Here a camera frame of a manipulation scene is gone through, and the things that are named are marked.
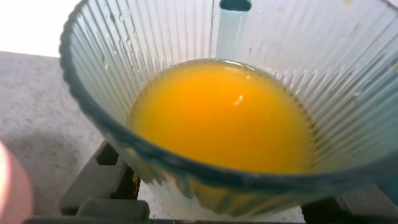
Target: ribbed glass bowl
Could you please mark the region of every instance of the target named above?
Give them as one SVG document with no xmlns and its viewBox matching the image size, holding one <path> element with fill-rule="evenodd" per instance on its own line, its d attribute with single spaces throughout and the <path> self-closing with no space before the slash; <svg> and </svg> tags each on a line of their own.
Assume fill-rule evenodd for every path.
<svg viewBox="0 0 398 224">
<path fill-rule="evenodd" d="M 248 12 L 220 0 L 85 0 L 65 24 L 61 66 L 83 112 L 171 212 L 247 220 L 397 169 L 397 15 L 381 0 L 252 0 Z M 145 85 L 199 58 L 266 70 L 296 94 L 321 137 L 312 174 L 222 169 L 128 130 Z"/>
</svg>

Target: juice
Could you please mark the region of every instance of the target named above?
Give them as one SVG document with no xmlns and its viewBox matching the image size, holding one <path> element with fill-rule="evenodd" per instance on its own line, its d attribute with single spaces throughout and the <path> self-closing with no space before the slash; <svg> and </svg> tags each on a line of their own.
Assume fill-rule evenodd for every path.
<svg viewBox="0 0 398 224">
<path fill-rule="evenodd" d="M 136 101 L 129 127 L 180 156 L 247 172 L 308 172 L 315 145 L 312 122 L 282 84 L 219 60 L 163 72 Z"/>
</svg>

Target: white surface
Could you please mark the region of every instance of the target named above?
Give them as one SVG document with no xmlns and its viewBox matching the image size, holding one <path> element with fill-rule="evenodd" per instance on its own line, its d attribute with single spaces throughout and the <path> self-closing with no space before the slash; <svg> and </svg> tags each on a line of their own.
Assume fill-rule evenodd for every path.
<svg viewBox="0 0 398 224">
<path fill-rule="evenodd" d="M 59 57 L 64 23 L 79 0 L 0 0 L 0 51 Z"/>
</svg>

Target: ribbed glass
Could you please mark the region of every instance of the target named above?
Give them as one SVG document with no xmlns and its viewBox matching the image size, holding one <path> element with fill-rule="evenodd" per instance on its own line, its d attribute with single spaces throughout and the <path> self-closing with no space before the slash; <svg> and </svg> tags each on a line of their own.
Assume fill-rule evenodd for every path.
<svg viewBox="0 0 398 224">
<path fill-rule="evenodd" d="M 259 217 L 398 166 L 397 8 L 382 0 L 251 5 L 231 12 L 220 0 L 86 0 L 65 25 L 61 64 L 72 95 L 141 179 L 187 218 Z M 206 166 L 127 129 L 151 79 L 199 58 L 261 68 L 297 95 L 318 128 L 312 175 Z"/>
</svg>

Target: water droplet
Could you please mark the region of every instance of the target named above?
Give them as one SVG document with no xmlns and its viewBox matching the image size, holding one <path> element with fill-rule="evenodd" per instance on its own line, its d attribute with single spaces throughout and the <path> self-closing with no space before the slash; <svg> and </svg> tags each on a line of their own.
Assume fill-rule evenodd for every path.
<svg viewBox="0 0 398 224">
<path fill-rule="evenodd" d="M 108 62 L 106 61 L 105 57 L 102 58 L 102 63 L 105 69 L 108 69 Z"/>
<path fill-rule="evenodd" d="M 361 90 L 356 90 L 356 91 L 354 91 L 354 93 L 353 93 L 353 95 L 354 95 L 355 97 L 359 97 L 361 94 L 362 94 L 362 91 L 361 91 Z"/>
<path fill-rule="evenodd" d="M 136 40 L 138 42 L 138 36 L 137 36 L 137 32 L 136 31 L 134 31 L 132 33 L 132 36 L 134 37 L 134 40 Z"/>
<path fill-rule="evenodd" d="M 130 38 L 127 38 L 127 39 L 126 39 L 126 44 L 127 44 L 127 46 L 131 46 L 131 40 L 130 40 Z"/>
</svg>

